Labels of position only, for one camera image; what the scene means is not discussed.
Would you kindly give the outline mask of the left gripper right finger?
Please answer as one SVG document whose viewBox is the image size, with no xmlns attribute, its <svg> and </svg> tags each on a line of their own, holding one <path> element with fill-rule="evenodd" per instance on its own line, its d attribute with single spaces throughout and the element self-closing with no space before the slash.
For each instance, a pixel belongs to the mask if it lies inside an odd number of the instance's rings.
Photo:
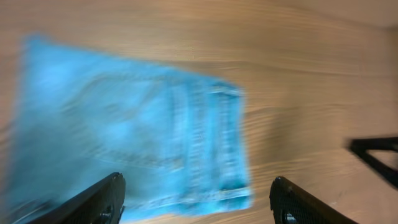
<svg viewBox="0 0 398 224">
<path fill-rule="evenodd" d="M 275 224 L 356 224 L 285 177 L 276 177 L 270 189 Z"/>
</svg>

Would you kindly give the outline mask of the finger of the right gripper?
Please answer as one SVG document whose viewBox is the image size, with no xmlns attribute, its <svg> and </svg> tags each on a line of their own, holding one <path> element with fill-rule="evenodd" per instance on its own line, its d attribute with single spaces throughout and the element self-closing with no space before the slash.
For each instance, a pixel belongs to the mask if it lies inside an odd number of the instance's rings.
<svg viewBox="0 0 398 224">
<path fill-rule="evenodd" d="M 370 155 L 369 151 L 397 152 L 397 137 L 352 139 L 348 150 L 360 158 L 375 173 L 380 175 L 388 184 L 397 188 L 397 169 L 393 169 Z"/>
</svg>

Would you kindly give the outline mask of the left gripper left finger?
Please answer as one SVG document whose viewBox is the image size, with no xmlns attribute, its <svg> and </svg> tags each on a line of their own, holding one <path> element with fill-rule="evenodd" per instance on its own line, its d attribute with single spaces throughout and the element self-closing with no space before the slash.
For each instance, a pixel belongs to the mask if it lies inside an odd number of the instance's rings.
<svg viewBox="0 0 398 224">
<path fill-rule="evenodd" d="M 119 224 L 126 181 L 114 172 L 29 224 Z"/>
</svg>

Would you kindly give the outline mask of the light blue denim jeans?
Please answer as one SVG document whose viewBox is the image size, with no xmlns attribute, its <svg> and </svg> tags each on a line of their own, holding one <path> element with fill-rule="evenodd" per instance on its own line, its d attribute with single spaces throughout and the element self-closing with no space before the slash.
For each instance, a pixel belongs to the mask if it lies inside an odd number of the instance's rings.
<svg viewBox="0 0 398 224">
<path fill-rule="evenodd" d="M 252 206 L 244 93 L 225 80 L 26 38 L 3 223 L 24 223 L 113 172 L 123 220 Z"/>
</svg>

